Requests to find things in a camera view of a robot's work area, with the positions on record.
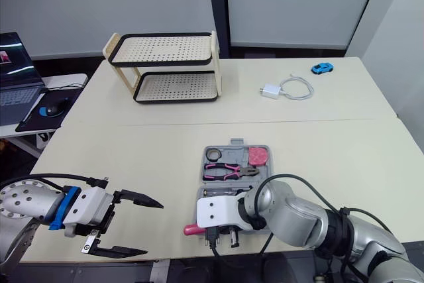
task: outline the white table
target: white table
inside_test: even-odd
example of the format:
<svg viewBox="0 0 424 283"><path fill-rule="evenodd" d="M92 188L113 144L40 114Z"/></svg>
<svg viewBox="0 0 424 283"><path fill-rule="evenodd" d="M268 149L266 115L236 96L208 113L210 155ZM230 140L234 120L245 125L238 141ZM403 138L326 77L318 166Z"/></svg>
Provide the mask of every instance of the white table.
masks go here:
<svg viewBox="0 0 424 283"><path fill-rule="evenodd" d="M424 156L396 118L296 123L233 123L201 125L66 125L58 129L32 173L57 172L102 178L107 189L141 192L164 209L123 201L102 247L121 245L146 249L147 255L126 260L211 256L201 237L185 237L193 222L201 185L204 147L267 144L275 173L292 173L310 181L334 206L359 207L377 215L401 242L424 239ZM289 181L298 196L319 203L305 186ZM66 184L78 184L66 181ZM241 235L240 247L224 255L257 253L265 235ZM63 231L40 227L23 260L31 262L105 261L80 253L85 237L65 238ZM271 241L268 251L297 248Z"/></svg>
<svg viewBox="0 0 424 283"><path fill-rule="evenodd" d="M87 80L88 80L87 75L83 73L66 74L63 76L47 76L42 78L42 81L44 82L44 85L47 88L61 87L61 86L70 85L70 84L85 85L87 83ZM31 110L28 112L28 114L25 117L29 115L29 113L38 104L38 102L41 100L43 96L44 94L40 94L38 99L32 105ZM12 144L18 146L19 148L23 149L27 153L37 158L40 156L41 151L37 149L34 145L32 145L31 143L27 142L25 139L22 139L20 137L55 131L54 129L41 129L37 131L16 132L15 129L17 127L18 127L18 123L0 126L0 139L7 139Z"/></svg>
<svg viewBox="0 0 424 283"><path fill-rule="evenodd" d="M359 58L328 58L334 71L320 76L311 67L322 58L220 60L223 93L210 103L138 104L103 61L79 96L62 126L258 123L394 118L396 114ZM140 69L141 72L151 68ZM304 101L260 96L267 83L279 85L290 74L315 88ZM302 84L287 89L304 92Z"/></svg>

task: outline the pliers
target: pliers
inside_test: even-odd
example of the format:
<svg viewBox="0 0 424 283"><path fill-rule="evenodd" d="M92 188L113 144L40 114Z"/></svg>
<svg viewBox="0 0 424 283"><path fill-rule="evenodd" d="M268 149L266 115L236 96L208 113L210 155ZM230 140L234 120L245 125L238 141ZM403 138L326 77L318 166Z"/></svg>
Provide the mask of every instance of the pliers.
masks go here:
<svg viewBox="0 0 424 283"><path fill-rule="evenodd" d="M210 176L205 173L204 180L238 180L241 176L255 176L259 174L259 170L252 167L240 167L238 164L225 164L224 162L216 162L214 164L205 164L205 171L209 169L223 168L232 170L230 174L223 176Z"/></svg>

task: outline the laptop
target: laptop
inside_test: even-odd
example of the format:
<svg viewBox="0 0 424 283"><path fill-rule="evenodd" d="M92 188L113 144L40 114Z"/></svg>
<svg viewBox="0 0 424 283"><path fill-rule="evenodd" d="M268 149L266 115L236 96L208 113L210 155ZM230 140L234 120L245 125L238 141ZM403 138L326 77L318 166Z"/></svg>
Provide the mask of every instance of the laptop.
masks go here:
<svg viewBox="0 0 424 283"><path fill-rule="evenodd" d="M22 121L44 83L15 32L0 34L0 125Z"/></svg>

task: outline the screwdriver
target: screwdriver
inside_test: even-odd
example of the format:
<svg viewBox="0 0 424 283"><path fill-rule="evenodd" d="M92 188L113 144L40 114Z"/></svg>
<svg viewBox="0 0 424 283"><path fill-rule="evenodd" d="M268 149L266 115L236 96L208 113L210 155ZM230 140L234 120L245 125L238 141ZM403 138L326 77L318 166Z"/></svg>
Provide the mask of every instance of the screwdriver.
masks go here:
<svg viewBox="0 0 424 283"><path fill-rule="evenodd" d="M236 191L230 191L230 190L203 190L203 197L212 197L212 196L233 196L237 192Z"/></svg>

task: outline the white power adapter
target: white power adapter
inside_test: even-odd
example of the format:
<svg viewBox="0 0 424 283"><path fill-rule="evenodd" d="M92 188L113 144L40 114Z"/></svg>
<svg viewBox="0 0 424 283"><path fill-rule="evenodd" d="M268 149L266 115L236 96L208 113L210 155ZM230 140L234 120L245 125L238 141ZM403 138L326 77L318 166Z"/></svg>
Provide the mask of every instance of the white power adapter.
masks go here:
<svg viewBox="0 0 424 283"><path fill-rule="evenodd" d="M288 99L297 99L297 100L309 99L310 97L312 97L314 90L312 85L308 81L301 78L300 76L293 76L293 74L291 74L290 76L291 76L290 78L282 81L280 85L265 84L264 87L259 89L259 92L262 94L262 96L270 97L272 99L278 99L280 95L284 95ZM290 81L299 81L305 84L309 93L302 96L293 96L292 94L284 91L284 88L283 88L284 84Z"/></svg>
<svg viewBox="0 0 424 283"><path fill-rule="evenodd" d="M277 99L280 96L281 87L278 85L265 84L264 87L259 89L259 92L266 97Z"/></svg>

